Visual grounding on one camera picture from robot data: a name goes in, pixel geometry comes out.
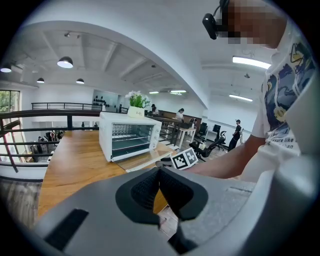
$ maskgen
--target white ceiling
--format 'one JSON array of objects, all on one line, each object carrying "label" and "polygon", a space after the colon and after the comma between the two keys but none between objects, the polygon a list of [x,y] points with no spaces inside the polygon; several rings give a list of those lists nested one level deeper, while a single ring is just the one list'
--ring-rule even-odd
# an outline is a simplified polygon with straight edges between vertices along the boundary
[{"label": "white ceiling", "polygon": [[[240,44],[231,44],[228,38],[210,39],[202,25],[202,18],[205,13],[214,12],[219,0],[153,0],[148,1],[148,4],[149,8],[161,6],[176,18],[177,26],[172,24],[166,29],[168,33],[175,33],[177,28],[182,28],[182,31],[179,31],[180,36],[183,36],[181,40],[188,42],[200,59],[202,76],[208,80],[208,94],[226,97],[236,94],[255,100],[258,98],[266,70],[233,64],[232,57],[252,57],[270,63],[274,50],[247,44],[245,40],[241,40]],[[160,17],[166,17],[160,11],[154,12]],[[108,38],[83,32],[81,27],[77,31],[43,28],[17,35],[6,60],[34,71],[56,71],[60,69],[57,61],[63,56],[71,57],[74,68],[79,71],[107,73],[132,82],[144,92],[185,88],[168,71],[132,48]]]}]

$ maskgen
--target white toaster oven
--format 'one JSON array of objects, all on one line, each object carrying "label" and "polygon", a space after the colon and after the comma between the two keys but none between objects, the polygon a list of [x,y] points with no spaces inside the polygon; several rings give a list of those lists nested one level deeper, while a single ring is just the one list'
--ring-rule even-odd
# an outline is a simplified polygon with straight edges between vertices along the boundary
[{"label": "white toaster oven", "polygon": [[162,123],[147,117],[101,112],[99,143],[108,162],[136,156],[158,144]]}]

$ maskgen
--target person in black clothes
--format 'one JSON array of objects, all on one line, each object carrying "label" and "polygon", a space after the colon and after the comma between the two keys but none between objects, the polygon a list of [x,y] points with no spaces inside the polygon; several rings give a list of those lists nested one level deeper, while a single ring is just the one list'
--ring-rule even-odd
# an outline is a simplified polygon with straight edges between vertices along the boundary
[{"label": "person in black clothes", "polygon": [[235,128],[235,132],[233,134],[233,138],[231,139],[230,143],[229,143],[229,148],[228,148],[228,152],[233,150],[236,145],[238,140],[240,139],[240,131],[241,131],[241,126],[240,126],[240,120],[235,120],[236,122],[236,128]]}]

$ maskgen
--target flower pot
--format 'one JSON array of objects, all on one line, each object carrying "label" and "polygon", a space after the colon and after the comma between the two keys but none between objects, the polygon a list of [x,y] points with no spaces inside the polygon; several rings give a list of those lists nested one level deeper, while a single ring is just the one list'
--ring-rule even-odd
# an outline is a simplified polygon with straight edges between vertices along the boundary
[{"label": "flower pot", "polygon": [[130,106],[127,115],[131,118],[144,118],[145,110],[141,107]]}]

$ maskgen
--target pendant light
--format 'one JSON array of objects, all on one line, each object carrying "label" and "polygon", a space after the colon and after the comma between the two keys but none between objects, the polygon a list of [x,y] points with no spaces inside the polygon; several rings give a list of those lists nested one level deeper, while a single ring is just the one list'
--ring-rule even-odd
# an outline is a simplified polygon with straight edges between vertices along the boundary
[{"label": "pendant light", "polygon": [[1,68],[0,68],[0,71],[3,72],[3,73],[10,73],[12,70],[11,70],[11,65],[10,64],[4,64]]},{"label": "pendant light", "polygon": [[77,84],[84,84],[85,81],[82,79],[82,78],[79,78],[77,81],[76,81]]},{"label": "pendant light", "polygon": [[65,56],[59,59],[57,65],[61,68],[71,69],[74,66],[74,63],[70,57]]},{"label": "pendant light", "polygon": [[45,83],[45,80],[40,77],[37,81],[36,81],[38,84],[44,84]]}]

